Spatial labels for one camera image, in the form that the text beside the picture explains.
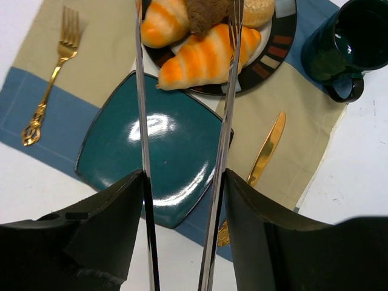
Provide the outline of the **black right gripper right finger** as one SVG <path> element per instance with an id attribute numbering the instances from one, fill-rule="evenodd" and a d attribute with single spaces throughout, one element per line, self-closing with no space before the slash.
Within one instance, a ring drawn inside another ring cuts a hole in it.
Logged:
<path id="1" fill-rule="evenodd" d="M 238 290 L 387 289 L 386 217 L 315 221 L 231 170 L 224 190 Z"/>

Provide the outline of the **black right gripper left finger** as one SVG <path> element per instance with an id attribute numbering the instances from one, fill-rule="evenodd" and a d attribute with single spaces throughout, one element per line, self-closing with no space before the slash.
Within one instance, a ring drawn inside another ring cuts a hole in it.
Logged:
<path id="1" fill-rule="evenodd" d="M 142 173 L 76 204 L 1 226 L 2 290 L 119 290 L 141 215 Z"/>

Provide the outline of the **silver metal tongs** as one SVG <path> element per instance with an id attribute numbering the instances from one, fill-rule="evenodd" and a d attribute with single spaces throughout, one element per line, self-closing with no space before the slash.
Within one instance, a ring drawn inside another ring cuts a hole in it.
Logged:
<path id="1" fill-rule="evenodd" d="M 216 156 L 215 172 L 213 176 L 212 200 L 209 208 L 206 243 L 202 253 L 201 270 L 199 273 L 199 290 L 213 289 L 213 274 L 215 255 L 218 243 L 219 216 L 221 213 L 222 196 L 226 171 L 227 155 L 230 145 L 233 104 L 236 94 L 238 78 L 239 55 L 243 28 L 243 1 L 233 2 L 233 12 L 229 14 L 229 36 L 231 58 L 229 78 L 227 83 L 226 103 L 219 136 L 218 152 Z M 135 1 L 135 43 L 136 43 L 136 89 L 139 108 L 139 132 L 141 138 L 142 169 L 144 176 L 144 210 L 147 227 L 147 244 L 149 258 L 150 290 L 159 290 L 159 270 L 156 246 L 156 231 L 153 215 L 152 183 L 150 171 L 149 136 L 146 113 L 146 91 L 144 83 L 144 63 L 141 42 L 142 1 Z"/>

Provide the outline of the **brown chocolate croissant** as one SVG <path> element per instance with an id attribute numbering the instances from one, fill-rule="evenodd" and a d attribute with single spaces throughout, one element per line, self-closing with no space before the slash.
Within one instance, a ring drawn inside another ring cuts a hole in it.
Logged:
<path id="1" fill-rule="evenodd" d="M 186 4 L 191 34 L 204 36 L 214 25 L 231 14 L 234 1 L 188 0 Z"/>

